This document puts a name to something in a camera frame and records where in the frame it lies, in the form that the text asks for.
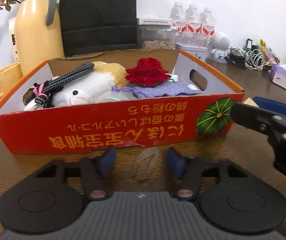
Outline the red rose flower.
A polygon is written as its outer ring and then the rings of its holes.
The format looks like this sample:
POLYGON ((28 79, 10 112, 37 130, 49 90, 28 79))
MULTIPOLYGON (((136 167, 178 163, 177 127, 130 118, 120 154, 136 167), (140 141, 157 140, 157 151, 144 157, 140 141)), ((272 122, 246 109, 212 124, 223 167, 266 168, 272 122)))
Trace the red rose flower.
POLYGON ((161 62, 155 58, 142 58, 136 67, 127 69, 126 80, 141 87, 155 87, 171 78, 161 62))

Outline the white yellow plush toy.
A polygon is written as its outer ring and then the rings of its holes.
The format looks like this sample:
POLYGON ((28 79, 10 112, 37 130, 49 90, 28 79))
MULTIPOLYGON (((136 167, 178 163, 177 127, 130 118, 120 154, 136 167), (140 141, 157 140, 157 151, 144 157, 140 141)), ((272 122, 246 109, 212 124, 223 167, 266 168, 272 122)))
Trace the white yellow plush toy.
POLYGON ((127 85, 126 69, 118 63, 94 62, 94 71, 71 81, 52 97, 54 107, 98 103, 113 87, 127 85))

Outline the water bottle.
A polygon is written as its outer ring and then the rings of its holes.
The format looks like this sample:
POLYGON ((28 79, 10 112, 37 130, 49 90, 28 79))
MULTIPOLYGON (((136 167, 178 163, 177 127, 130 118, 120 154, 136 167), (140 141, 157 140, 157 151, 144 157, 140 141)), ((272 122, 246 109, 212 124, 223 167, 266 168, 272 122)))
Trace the water bottle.
POLYGON ((200 30, 200 44, 203 47, 208 47, 210 40, 215 33, 215 19, 212 15, 212 10, 208 7, 200 15, 201 30, 200 30))
POLYGON ((185 12, 185 22, 185 36, 187 43, 196 45, 201 29, 200 13, 196 5, 189 4, 189 7, 185 12))
POLYGON ((174 3, 174 7, 171 9, 170 18, 172 19, 173 26, 176 28, 176 43, 182 42, 185 35, 186 19, 183 4, 181 2, 174 3))

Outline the yellow mug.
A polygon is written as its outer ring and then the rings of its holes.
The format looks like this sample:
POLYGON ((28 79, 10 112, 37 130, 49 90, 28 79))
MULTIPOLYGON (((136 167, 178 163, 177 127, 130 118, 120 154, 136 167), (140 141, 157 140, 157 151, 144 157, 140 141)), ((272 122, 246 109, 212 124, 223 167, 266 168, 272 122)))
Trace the yellow mug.
POLYGON ((0 70, 0 99, 23 78, 20 63, 16 62, 0 70))

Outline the white robot toy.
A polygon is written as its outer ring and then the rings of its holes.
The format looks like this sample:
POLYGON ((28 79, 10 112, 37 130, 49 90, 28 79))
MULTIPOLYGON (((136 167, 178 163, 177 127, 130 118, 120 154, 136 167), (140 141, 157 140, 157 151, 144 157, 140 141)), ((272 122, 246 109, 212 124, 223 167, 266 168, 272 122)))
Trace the white robot toy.
POLYGON ((217 32, 212 41, 213 49, 210 54, 210 59, 218 63, 227 63, 226 50, 230 47, 230 39, 225 33, 217 32))

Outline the white milk carton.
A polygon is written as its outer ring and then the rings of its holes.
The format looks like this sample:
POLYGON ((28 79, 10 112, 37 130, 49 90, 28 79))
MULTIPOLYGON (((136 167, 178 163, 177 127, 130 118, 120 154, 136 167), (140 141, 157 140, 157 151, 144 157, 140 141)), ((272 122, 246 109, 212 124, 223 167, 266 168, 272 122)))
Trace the white milk carton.
POLYGON ((8 20, 8 33, 10 37, 11 51, 12 51, 14 61, 18 62, 19 58, 18 58, 18 51, 16 47, 16 37, 15 37, 15 32, 14 32, 15 22, 16 22, 15 17, 8 20))

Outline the left water bottle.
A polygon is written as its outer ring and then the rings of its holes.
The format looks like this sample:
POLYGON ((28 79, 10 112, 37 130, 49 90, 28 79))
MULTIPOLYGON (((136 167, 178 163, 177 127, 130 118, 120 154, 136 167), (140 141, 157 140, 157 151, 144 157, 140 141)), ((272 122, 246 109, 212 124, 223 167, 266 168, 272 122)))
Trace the left water bottle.
POLYGON ((181 2, 174 3, 174 7, 171 9, 170 18, 172 19, 173 26, 176 28, 176 43, 182 42, 185 35, 186 19, 183 4, 181 2))

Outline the right water bottle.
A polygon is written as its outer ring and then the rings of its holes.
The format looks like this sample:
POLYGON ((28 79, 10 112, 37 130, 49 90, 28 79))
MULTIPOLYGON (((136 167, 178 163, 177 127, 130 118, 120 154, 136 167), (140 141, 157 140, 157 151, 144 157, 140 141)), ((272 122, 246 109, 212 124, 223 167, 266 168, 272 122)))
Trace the right water bottle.
POLYGON ((208 7, 200 15, 201 30, 200 30, 200 44, 203 47, 208 47, 210 40, 215 33, 215 19, 212 15, 212 10, 208 7))

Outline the black paper bag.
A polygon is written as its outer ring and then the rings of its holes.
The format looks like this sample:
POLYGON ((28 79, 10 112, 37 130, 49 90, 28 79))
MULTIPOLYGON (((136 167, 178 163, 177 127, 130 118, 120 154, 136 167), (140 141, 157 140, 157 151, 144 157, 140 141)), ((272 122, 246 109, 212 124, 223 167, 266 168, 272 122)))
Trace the black paper bag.
POLYGON ((59 0, 65 56, 137 47, 136 0, 59 0))

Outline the middle water bottle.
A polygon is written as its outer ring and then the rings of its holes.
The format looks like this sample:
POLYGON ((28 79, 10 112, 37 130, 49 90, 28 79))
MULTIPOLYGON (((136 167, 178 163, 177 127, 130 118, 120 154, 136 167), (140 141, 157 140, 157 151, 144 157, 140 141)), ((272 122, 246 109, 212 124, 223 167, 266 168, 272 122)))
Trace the middle water bottle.
POLYGON ((196 45, 201 29, 200 13, 196 5, 189 4, 189 7, 185 12, 185 22, 185 36, 187 43, 196 45))

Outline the clear plastic sandal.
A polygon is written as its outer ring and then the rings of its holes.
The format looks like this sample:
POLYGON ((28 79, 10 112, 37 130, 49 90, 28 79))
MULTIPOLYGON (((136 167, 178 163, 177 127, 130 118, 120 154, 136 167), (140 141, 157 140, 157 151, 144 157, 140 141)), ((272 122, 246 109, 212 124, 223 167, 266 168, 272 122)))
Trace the clear plastic sandal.
POLYGON ((159 159, 159 148, 145 148, 137 156, 132 167, 132 178, 143 181, 148 180, 159 159))

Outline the clear seed container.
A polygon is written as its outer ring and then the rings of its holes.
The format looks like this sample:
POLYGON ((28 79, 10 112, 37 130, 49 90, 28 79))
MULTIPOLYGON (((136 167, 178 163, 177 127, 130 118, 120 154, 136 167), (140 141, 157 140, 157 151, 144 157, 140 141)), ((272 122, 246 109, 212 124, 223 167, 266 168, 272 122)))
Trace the clear seed container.
POLYGON ((166 25, 140 25, 138 45, 142 49, 174 49, 176 29, 166 25))

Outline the purple drawstring pouch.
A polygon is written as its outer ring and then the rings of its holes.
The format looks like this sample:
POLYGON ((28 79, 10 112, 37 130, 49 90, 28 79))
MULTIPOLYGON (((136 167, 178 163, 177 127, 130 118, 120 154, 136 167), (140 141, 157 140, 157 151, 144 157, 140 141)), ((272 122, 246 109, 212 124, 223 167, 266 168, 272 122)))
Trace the purple drawstring pouch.
POLYGON ((200 90, 191 89, 190 87, 186 86, 181 82, 164 82, 161 85, 157 85, 155 87, 112 87, 111 91, 132 93, 138 99, 202 94, 200 90))

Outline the orange cardboard box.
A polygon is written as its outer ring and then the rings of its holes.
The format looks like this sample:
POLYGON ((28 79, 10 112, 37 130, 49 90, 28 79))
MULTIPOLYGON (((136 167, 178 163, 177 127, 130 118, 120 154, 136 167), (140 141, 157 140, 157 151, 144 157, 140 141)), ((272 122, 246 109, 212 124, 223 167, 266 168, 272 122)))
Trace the orange cardboard box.
POLYGON ((183 50, 119 50, 51 59, 22 78, 0 99, 0 139, 12 154, 88 153, 108 147, 151 147, 228 133, 230 107, 244 90, 214 67, 183 50), (152 57, 179 81, 195 71, 207 86, 193 96, 175 96, 24 111, 34 83, 63 75, 85 62, 133 68, 152 57))

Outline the purple tissue pack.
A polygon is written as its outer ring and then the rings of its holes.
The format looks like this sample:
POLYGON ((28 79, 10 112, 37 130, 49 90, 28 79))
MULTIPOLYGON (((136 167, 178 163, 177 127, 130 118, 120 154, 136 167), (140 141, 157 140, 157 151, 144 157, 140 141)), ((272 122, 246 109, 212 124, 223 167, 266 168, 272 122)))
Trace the purple tissue pack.
POLYGON ((272 83, 286 90, 286 64, 273 64, 269 75, 272 83))

